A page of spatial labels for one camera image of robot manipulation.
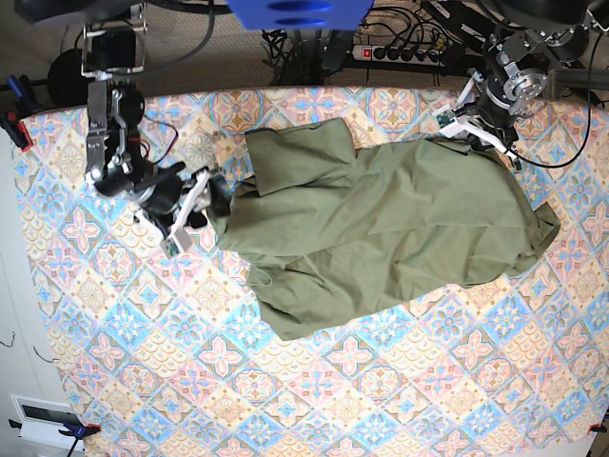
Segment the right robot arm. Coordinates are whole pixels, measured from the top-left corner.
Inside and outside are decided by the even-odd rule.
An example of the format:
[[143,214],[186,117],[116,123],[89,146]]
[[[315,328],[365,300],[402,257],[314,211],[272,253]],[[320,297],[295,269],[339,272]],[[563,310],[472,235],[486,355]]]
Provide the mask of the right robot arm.
[[164,167],[145,155],[139,127],[145,98],[133,80],[145,73],[144,1],[17,1],[15,12],[33,25],[80,24],[80,72],[88,83],[85,178],[104,198],[138,206],[134,219],[157,233],[168,258],[186,252],[188,229],[230,208],[219,169],[202,167],[184,179],[179,161]]

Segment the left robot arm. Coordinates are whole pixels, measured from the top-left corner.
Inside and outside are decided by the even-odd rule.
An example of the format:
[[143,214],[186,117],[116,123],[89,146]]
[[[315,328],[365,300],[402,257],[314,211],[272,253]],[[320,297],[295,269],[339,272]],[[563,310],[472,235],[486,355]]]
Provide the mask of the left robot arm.
[[584,90],[588,107],[598,90],[608,89],[608,71],[583,65],[608,34],[605,1],[480,1],[494,24],[482,45],[485,67],[474,71],[460,97],[442,111],[441,132],[465,134],[476,151],[494,149],[518,167],[515,125],[533,99],[560,97],[564,89]]

